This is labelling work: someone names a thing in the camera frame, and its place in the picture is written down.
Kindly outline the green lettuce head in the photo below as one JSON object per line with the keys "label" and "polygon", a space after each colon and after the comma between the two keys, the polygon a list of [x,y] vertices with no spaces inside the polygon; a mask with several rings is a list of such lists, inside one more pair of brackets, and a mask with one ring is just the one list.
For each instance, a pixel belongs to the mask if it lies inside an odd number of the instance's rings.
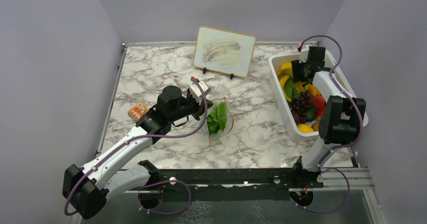
{"label": "green lettuce head", "polygon": [[208,134],[218,134],[224,132],[227,127],[227,108],[224,102],[213,108],[206,119]]}

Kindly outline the clear zip top bag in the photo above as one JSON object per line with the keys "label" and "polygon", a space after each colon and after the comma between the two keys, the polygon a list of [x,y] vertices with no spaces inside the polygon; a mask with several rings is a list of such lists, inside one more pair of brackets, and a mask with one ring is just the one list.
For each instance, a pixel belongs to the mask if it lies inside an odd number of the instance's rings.
{"label": "clear zip top bag", "polygon": [[209,94],[208,99],[213,103],[208,109],[208,116],[205,122],[209,146],[224,138],[234,128],[234,117],[230,111],[230,89],[219,83]]}

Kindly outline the yellow banana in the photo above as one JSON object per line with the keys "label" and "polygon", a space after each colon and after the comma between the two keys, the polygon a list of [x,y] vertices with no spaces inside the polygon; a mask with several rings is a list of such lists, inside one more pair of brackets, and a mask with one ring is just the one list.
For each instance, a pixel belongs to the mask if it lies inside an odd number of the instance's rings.
{"label": "yellow banana", "polygon": [[292,64],[290,62],[284,63],[276,75],[285,99],[291,102],[294,92]]}

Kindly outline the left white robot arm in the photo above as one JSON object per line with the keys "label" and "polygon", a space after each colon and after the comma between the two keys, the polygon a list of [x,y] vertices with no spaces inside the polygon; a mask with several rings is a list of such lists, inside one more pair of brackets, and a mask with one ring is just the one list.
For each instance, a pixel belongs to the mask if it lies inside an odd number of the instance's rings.
{"label": "left white robot arm", "polygon": [[79,214],[83,219],[95,216],[116,196],[136,187],[152,189],[158,184],[158,169],[149,161],[122,171],[121,168],[140,152],[150,148],[168,132],[175,121],[193,116],[204,125],[212,102],[206,97],[210,88],[192,79],[186,96],[177,86],[166,86],[157,103],[136,125],[108,151],[78,167],[69,166],[64,173],[62,195],[66,198],[64,214]]}

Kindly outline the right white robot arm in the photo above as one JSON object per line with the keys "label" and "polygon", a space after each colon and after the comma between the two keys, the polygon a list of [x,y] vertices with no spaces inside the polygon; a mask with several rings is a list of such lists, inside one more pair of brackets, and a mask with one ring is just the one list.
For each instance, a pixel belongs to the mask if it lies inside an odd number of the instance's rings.
{"label": "right white robot arm", "polygon": [[291,182],[303,187],[316,181],[321,166],[332,153],[355,143],[363,128],[366,102],[348,93],[338,82],[333,67],[326,67],[327,51],[320,46],[303,46],[300,55],[292,61],[294,80],[314,85],[326,101],[316,142],[299,157],[291,172]]}

